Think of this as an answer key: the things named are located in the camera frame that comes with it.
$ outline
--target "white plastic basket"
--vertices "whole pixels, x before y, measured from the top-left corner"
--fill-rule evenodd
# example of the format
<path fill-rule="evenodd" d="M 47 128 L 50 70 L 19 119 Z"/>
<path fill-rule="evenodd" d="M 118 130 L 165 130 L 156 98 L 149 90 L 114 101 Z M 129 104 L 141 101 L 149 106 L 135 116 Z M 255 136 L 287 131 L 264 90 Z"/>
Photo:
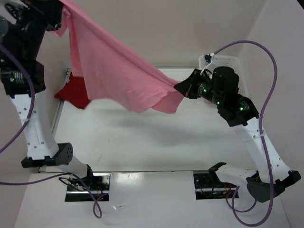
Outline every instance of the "white plastic basket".
<path fill-rule="evenodd" d="M 230 67 L 234 69 L 236 74 L 239 76 L 239 83 L 238 83 L 239 93 L 242 94 L 243 96 L 249 97 L 244 71 L 242 69 L 241 62 L 239 61 L 239 59 L 233 56 L 218 56 L 218 55 L 215 55 L 215 59 L 218 61 L 218 63 L 221 66 Z M 199 67 L 200 69 L 205 67 L 204 56 L 199 57 Z"/>

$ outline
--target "pink towel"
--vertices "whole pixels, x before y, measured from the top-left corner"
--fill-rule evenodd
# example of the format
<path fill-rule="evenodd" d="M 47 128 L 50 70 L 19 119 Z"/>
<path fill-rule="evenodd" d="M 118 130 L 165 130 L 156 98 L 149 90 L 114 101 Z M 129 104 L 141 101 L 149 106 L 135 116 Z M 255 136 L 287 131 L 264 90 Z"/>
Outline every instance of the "pink towel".
<path fill-rule="evenodd" d="M 69 28 L 74 76 L 85 79 L 90 100 L 109 98 L 129 111 L 142 113 L 149 108 L 175 113 L 183 96 L 168 78 L 109 32 L 95 23 L 72 0 L 65 4 L 62 36 Z"/>

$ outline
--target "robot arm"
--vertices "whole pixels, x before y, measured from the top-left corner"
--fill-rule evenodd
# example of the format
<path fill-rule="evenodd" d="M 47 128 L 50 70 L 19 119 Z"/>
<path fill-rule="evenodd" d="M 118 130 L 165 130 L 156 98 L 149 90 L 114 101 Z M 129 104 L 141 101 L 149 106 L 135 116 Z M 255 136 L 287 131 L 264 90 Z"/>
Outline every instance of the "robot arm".
<path fill-rule="evenodd" d="M 19 69 L 0 52 L 0 78 L 6 94 L 15 105 L 24 129 L 28 145 L 27 157 L 21 162 L 24 168 L 59 166 L 64 172 L 74 173 L 80 178 L 92 180 L 91 168 L 73 156 L 70 143 L 56 143 L 46 112 L 44 67 L 36 61 L 45 31 L 57 30 L 61 25 L 63 4 L 58 0 L 1 0 L 1 4 L 16 20 L 15 24 L 2 18 L 0 21 L 0 43 L 24 66 L 35 89 L 35 103 L 31 109 L 29 84 Z"/>
<path fill-rule="evenodd" d="M 275 197 L 300 180 L 282 161 L 265 130 L 259 130 L 259 114 L 252 101 L 238 94 L 239 77 L 227 66 L 219 66 L 214 54 L 205 55 L 206 66 L 195 69 L 191 76 L 174 88 L 189 99 L 203 97 L 217 105 L 218 113 L 240 136 L 253 158 L 257 171 L 230 167 L 224 162 L 209 169 L 214 184 L 229 182 L 247 188 L 259 202 L 269 200 L 269 172 L 261 136 L 264 137 L 274 178 Z"/>

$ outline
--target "red fabric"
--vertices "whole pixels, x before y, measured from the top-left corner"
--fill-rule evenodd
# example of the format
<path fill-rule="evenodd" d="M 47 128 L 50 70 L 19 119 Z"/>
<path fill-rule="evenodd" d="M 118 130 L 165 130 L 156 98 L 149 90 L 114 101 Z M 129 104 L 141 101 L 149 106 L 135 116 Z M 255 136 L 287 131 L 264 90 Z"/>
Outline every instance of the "red fabric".
<path fill-rule="evenodd" d="M 91 101 L 87 97 L 84 78 L 74 77 L 71 73 L 69 80 L 63 89 L 55 94 L 55 98 L 68 101 L 77 108 L 85 109 Z"/>

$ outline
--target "white laundry basket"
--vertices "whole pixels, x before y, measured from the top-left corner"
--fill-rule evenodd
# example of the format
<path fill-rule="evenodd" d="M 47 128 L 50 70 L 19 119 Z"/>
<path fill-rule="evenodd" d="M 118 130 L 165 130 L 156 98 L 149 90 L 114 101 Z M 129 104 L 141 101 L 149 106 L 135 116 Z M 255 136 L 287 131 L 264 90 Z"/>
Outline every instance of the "white laundry basket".
<path fill-rule="evenodd" d="M 221 66 L 230 67 L 234 69 L 236 74 L 239 76 L 239 83 L 238 83 L 239 93 L 243 96 L 249 97 L 244 71 L 242 69 L 241 62 L 239 61 L 239 59 L 233 56 L 218 56 L 218 55 L 215 55 L 215 59 L 218 61 L 218 63 Z M 200 69 L 205 67 L 204 56 L 199 57 L 199 67 Z"/>

